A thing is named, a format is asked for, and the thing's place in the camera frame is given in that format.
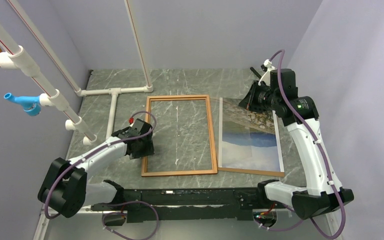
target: gray marble surface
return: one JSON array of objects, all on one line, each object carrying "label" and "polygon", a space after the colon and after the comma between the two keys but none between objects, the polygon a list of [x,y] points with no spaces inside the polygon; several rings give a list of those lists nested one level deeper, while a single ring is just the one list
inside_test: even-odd
[{"label": "gray marble surface", "polygon": [[[145,109],[147,96],[209,94],[216,149],[219,135],[219,98],[241,99],[256,77],[249,69],[153,69],[154,91],[118,96],[114,130],[128,125],[131,114]],[[88,90],[131,88],[145,85],[140,69],[108,69],[92,72]],[[83,136],[73,134],[68,157],[75,157],[105,140],[110,95],[87,96],[80,115],[97,134],[93,146],[82,144]],[[155,103],[153,113],[158,125],[154,132],[155,155],[149,157],[148,171],[210,169],[208,125],[204,101],[167,101]],[[305,186],[305,174],[295,144],[282,123],[279,124],[285,177],[284,183]],[[121,157],[90,179],[100,183],[110,179],[128,189],[229,188],[255,187],[272,176],[219,171],[211,175],[142,177],[140,159]]]},{"label": "gray marble surface", "polygon": [[151,105],[158,127],[148,172],[212,168],[205,100],[156,101]]}]

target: blue pipe fitting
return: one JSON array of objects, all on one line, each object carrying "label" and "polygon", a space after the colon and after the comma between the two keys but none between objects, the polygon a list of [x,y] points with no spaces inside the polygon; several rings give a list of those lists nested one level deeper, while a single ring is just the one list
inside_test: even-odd
[{"label": "blue pipe fitting", "polygon": [[29,116],[36,116],[41,112],[39,96],[14,96],[10,92],[3,96],[11,103],[19,104]]}]

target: wooden frame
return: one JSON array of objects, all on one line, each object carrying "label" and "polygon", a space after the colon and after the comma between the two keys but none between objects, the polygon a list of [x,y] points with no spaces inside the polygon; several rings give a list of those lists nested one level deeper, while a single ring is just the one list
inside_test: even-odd
[{"label": "wooden frame", "polygon": [[[209,170],[187,170],[187,171],[157,171],[148,172],[148,157],[142,158],[142,177],[162,177],[162,176],[184,176],[184,175],[202,175],[202,174],[216,174],[217,157],[216,157],[216,144],[214,140],[213,120],[211,117],[210,96],[204,95],[169,95],[169,96],[148,96],[146,100],[146,111],[151,113],[151,103],[158,101],[191,101],[191,100],[205,100],[206,117],[208,120],[208,135],[209,135],[209,149],[211,155],[211,169]],[[149,123],[151,116],[146,115],[145,121]]]},{"label": "wooden frame", "polygon": [[[279,135],[279,129],[278,129],[278,122],[277,118],[275,117],[275,113],[273,113],[273,122],[274,122],[274,131],[276,136]],[[220,106],[219,106],[219,127],[221,128],[223,126],[223,98],[220,97]],[[266,171],[266,170],[255,170],[255,169],[243,169],[243,168],[231,168],[231,167],[221,167],[219,166],[219,160],[220,160],[220,154],[222,152],[222,140],[223,140],[223,130],[218,130],[218,156],[217,156],[217,169],[219,171],[224,172],[233,172],[233,173],[243,173],[243,174],[256,174],[256,175],[266,175],[266,176],[273,176],[273,177],[284,177],[285,172],[284,171]],[[276,143],[278,146],[281,145],[280,139],[276,137]]]}]

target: pvc pipe fitting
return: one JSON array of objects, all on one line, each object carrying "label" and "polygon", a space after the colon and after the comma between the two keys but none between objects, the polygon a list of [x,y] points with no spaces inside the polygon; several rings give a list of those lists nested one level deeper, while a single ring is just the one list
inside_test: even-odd
[{"label": "pvc pipe fitting", "polygon": [[3,69],[19,69],[6,51],[0,53],[0,67]]},{"label": "pvc pipe fitting", "polygon": [[95,134],[93,136],[95,137],[94,140],[90,140],[87,136],[83,137],[83,145],[90,146],[92,143],[96,142],[98,138]]},{"label": "pvc pipe fitting", "polygon": [[70,107],[69,102],[62,94],[60,94],[60,90],[55,90],[56,95],[49,97],[49,101],[56,107],[56,109],[60,111],[66,111]]},{"label": "pvc pipe fitting", "polygon": [[49,97],[46,93],[39,95],[39,102],[41,106],[53,106],[54,104],[49,100]]},{"label": "pvc pipe fitting", "polygon": [[9,54],[8,57],[14,62],[15,66],[19,68],[26,76],[35,77],[41,69],[33,58],[24,50],[22,46],[19,46],[20,51],[14,55]]},{"label": "pvc pipe fitting", "polygon": [[152,93],[154,91],[154,86],[144,86],[144,88],[146,89],[144,92],[145,93]]}]

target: purple tube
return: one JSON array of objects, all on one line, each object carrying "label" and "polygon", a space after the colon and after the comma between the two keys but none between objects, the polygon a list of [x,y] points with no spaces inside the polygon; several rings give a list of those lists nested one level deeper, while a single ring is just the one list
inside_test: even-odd
[{"label": "purple tube", "polygon": [[[126,139],[120,139],[120,140],[117,140],[117,141],[113,141],[110,143],[109,146],[112,146],[114,144],[118,144],[118,143],[122,143],[122,142],[125,142],[125,141],[130,141],[130,140],[136,140],[136,139],[140,139],[140,138],[143,138],[147,135],[149,135],[150,133],[152,133],[152,131],[154,131],[155,127],[157,126],[157,119],[155,118],[154,115],[152,115],[152,113],[148,112],[148,111],[138,111],[136,113],[134,113],[131,118],[133,118],[134,116],[138,115],[138,114],[149,114],[152,119],[153,119],[153,122],[154,122],[154,125],[152,126],[152,128],[145,134],[142,134],[142,135],[139,135],[139,136],[134,136],[134,137],[129,137],[129,138],[126,138]],[[72,165],[70,165],[69,167],[67,167],[66,170],[64,170],[55,180],[55,182],[52,184],[52,186],[50,187],[49,189],[49,192],[46,196],[46,200],[45,200],[45,206],[44,206],[44,213],[45,213],[45,217],[47,219],[54,219],[56,217],[58,217],[60,214],[57,213],[55,215],[50,215],[49,214],[49,202],[51,201],[51,196],[52,196],[52,193],[54,192],[55,188],[57,187],[58,183],[63,179],[63,177],[71,170],[73,169],[75,166],[79,165],[80,163],[84,161],[86,161],[87,159],[93,157],[95,154],[99,153],[100,151],[102,151],[103,149],[106,149],[109,147],[108,145],[103,145],[101,147],[98,147],[97,149],[95,149],[94,151],[92,151],[91,153],[89,153],[88,155],[86,155],[84,158],[76,161],[75,163],[73,163]]]},{"label": "purple tube", "polygon": [[111,228],[107,227],[105,225],[105,218],[110,216],[110,215],[122,215],[123,214],[123,213],[119,213],[119,212],[110,212],[108,214],[105,214],[103,216],[103,218],[102,218],[102,225],[103,225],[103,227],[106,230],[110,231],[111,233],[113,233],[113,234],[115,234],[115,235],[117,235],[117,236],[119,236],[121,238],[124,238],[126,240],[148,240],[148,239],[152,238],[152,236],[155,235],[155,233],[158,230],[158,227],[160,226],[160,219],[158,218],[157,210],[155,210],[155,208],[153,206],[151,206],[151,204],[149,204],[147,202],[144,202],[144,201],[127,201],[127,202],[119,203],[119,204],[107,204],[107,206],[109,206],[109,207],[119,207],[119,206],[124,206],[124,205],[129,205],[129,204],[143,204],[143,205],[146,205],[146,206],[150,207],[152,209],[152,211],[154,212],[155,217],[156,217],[156,225],[155,225],[154,230],[152,231],[152,233],[149,236],[147,236],[145,238],[142,238],[142,239],[133,239],[133,238],[129,238],[127,236],[124,236],[123,234],[121,234],[121,233],[119,233],[117,231],[114,231]]},{"label": "purple tube", "polygon": [[[279,63],[277,65],[277,69],[278,71],[280,71],[282,69],[282,60],[284,58],[284,55],[285,55],[285,50],[284,49],[281,49],[279,51],[277,51],[269,60],[273,60],[279,53],[280,54],[280,58],[279,58]],[[287,107],[292,111],[292,113],[304,124],[304,126],[308,129],[308,131],[310,132],[312,138],[314,141],[317,141],[317,136],[316,136],[316,133],[311,129],[311,127],[309,126],[309,124],[304,120],[304,118],[294,109],[294,107],[292,107],[291,103],[288,101],[287,97],[286,97],[286,94],[285,94],[285,91],[284,91],[284,88],[283,88],[283,85],[282,85],[282,79],[281,79],[281,74],[277,74],[277,83],[279,85],[279,88],[280,88],[280,94],[282,95],[282,98],[283,100],[285,101]],[[329,166],[329,162],[328,162],[328,157],[325,153],[325,150],[323,149],[322,145],[320,143],[317,143],[317,147],[318,147],[318,150],[320,151],[321,153],[321,156],[323,158],[323,161],[324,161],[324,165],[326,167],[326,173],[327,173],[327,179],[329,181],[332,181],[332,174],[331,174],[331,168]],[[342,199],[338,193],[338,190],[337,188],[335,187],[334,184],[331,185],[332,189],[333,189],[333,192],[336,196],[336,199],[339,203],[339,207],[340,207],[340,214],[341,214],[341,221],[340,221],[340,225],[339,225],[339,228],[338,228],[338,231],[333,234],[332,236],[329,236],[327,235],[326,233],[324,233],[320,227],[317,225],[317,223],[313,220],[313,218],[310,218],[311,219],[311,222],[314,224],[315,228],[320,232],[321,235],[323,235],[323,237],[327,238],[327,239],[336,239],[338,238],[342,231],[344,230],[344,227],[345,227],[345,220],[346,220],[346,215],[345,215],[345,208],[344,208],[344,203],[342,202]]]}]

